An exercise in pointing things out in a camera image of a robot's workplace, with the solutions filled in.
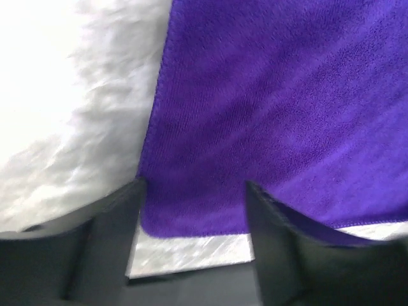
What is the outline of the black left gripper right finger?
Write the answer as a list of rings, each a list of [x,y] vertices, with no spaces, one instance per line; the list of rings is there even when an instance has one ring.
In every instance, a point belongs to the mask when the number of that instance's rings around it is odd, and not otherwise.
[[[263,305],[406,305],[407,238],[329,228],[252,182],[245,207]]]

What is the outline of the purple towel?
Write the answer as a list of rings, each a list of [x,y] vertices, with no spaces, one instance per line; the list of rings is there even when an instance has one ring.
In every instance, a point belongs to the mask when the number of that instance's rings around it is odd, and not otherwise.
[[[407,219],[406,1],[174,1],[139,173],[160,238],[247,232],[254,181],[333,228]]]

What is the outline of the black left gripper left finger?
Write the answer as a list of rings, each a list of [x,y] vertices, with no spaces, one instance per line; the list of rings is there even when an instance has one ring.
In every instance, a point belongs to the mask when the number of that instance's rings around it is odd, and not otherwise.
[[[1,305],[119,305],[146,182],[1,233]]]

